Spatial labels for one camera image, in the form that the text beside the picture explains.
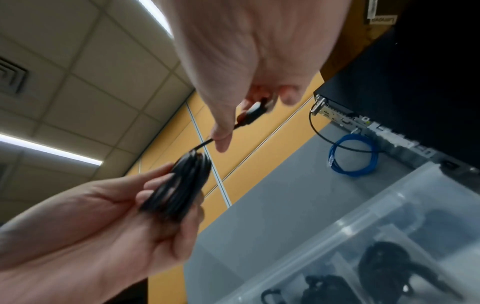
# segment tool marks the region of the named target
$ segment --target hand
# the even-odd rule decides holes
[[[78,186],[4,225],[2,303],[102,303],[186,261],[204,218],[203,195],[180,224],[138,211],[171,168]]]
[[[232,139],[235,108],[278,94],[300,101],[327,60],[350,0],[156,0],[178,55],[216,124],[217,150]]]

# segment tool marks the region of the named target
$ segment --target person's left hand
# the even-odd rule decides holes
[[[186,261],[204,218],[203,194],[180,224],[138,211],[171,168],[78,186],[1,227],[2,303],[100,303]]]

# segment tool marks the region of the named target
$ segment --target ceiling light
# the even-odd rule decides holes
[[[169,22],[160,9],[152,2],[152,0],[138,0],[138,2],[140,2],[140,4],[150,13],[150,15],[152,15],[152,17],[155,18],[158,23],[160,23],[168,35],[173,38],[172,29],[170,28]]]
[[[37,144],[37,143],[31,142],[31,141],[23,140],[23,139],[20,139],[20,138],[8,136],[8,135],[1,134],[1,133],[0,133],[0,142],[24,147],[24,148],[27,148],[27,149],[42,151],[42,152],[45,152],[45,153],[58,155],[58,156],[61,156],[61,157],[66,157],[66,158],[70,158],[70,159],[74,159],[74,160],[78,160],[78,161],[82,161],[82,162],[89,163],[89,164],[92,164],[92,165],[95,165],[95,166],[100,166],[102,164],[102,161],[100,161],[100,160],[96,160],[96,159],[88,158],[88,157],[85,157],[85,156],[73,154],[73,153],[63,151],[63,150],[59,150],[59,149],[55,149],[55,148],[52,148],[52,147],[47,147],[47,146],[44,146],[44,145],[41,145],[41,144]]]

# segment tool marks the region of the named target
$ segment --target plastic container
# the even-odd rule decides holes
[[[379,248],[382,244],[400,246],[408,253],[409,262],[395,259],[371,268],[365,264],[359,267],[367,248]],[[376,256],[385,258],[384,252],[372,250]],[[218,303],[261,304],[265,290],[279,290],[281,296],[265,296],[263,302],[304,304],[304,292],[309,288],[306,278],[328,276],[343,278],[348,284],[349,290],[343,289],[342,294],[353,292],[356,296],[348,304],[391,304],[373,295],[385,291],[382,284],[390,278],[376,276],[378,281],[373,280],[376,284],[372,289],[368,287],[372,281],[365,279],[372,276],[366,275],[365,269],[373,269],[376,275],[375,271],[385,269],[382,275],[402,271],[411,274],[407,278],[409,285],[403,286],[404,294],[391,303],[480,303],[480,196],[445,176],[438,165],[427,163]],[[444,287],[451,288],[450,292],[440,291],[415,273],[438,276]]]

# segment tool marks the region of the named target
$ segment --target ceiling vent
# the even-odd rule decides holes
[[[19,94],[29,72],[0,56],[0,92]]]

